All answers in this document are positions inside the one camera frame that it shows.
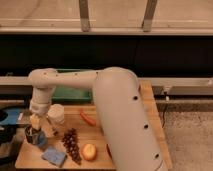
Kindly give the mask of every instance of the carrot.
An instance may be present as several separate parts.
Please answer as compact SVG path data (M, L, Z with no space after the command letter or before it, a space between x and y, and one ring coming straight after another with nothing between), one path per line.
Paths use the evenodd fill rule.
M95 121L94 119L90 118L89 116L87 116L87 115L84 113L83 109L80 109L80 116L81 116L82 119L83 119L86 123L88 123L89 125L91 125L91 126L96 126L96 121Z

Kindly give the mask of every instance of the blue sponge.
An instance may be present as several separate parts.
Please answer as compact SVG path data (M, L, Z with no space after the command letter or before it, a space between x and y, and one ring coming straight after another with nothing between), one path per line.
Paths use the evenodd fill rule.
M67 155L65 153L60 152L51 146L48 147L42 155L44 160L47 160L58 167L64 163L66 157Z

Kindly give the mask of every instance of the white cup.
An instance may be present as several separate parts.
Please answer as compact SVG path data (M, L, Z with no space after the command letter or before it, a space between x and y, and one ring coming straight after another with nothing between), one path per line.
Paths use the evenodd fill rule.
M51 105L47 115L54 123L64 123L64 107L60 104Z

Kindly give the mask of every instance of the gray floor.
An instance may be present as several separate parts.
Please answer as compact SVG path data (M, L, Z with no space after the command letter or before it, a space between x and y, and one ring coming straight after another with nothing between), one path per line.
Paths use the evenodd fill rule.
M172 171L212 171L213 99L157 100L157 106L173 161ZM13 153L18 151L23 131L18 132L12 147L0 147L0 155L6 148ZM15 170L14 163L0 166L3 170Z

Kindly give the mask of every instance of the wooden cutting board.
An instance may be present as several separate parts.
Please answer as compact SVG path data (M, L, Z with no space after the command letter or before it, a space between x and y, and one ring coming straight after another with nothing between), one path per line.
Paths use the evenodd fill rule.
M168 146L165 140L165 135L161 126L158 110L156 107L155 99L153 96L151 84L148 81L141 82L141 97L142 102L147 110L150 124L153 127L156 138L159 142L163 158L166 162L168 169L172 168L172 162L168 151ZM65 148L61 142L64 131L69 128L76 128L79 137L79 147L82 147L86 143L93 143L97 146L98 156L95 161L88 162L82 160L82 164L79 166L71 160L68 156L64 162L62 169L81 169L81 170L115 170L113 161L109 157L106 151L106 141L104 139L101 125L97 119L96 108L94 105L66 105L65 107L65 123L63 126L58 126L59 134L54 137L48 123L44 123L43 130L48 137L48 145L55 147L57 150L65 152ZM87 115L94 118L97 121L97 126L92 127L85 123L80 115L79 109L82 108ZM16 161L16 168L18 169L57 169L56 166L50 164L41 158L43 150L27 143L24 140L19 152L19 156Z

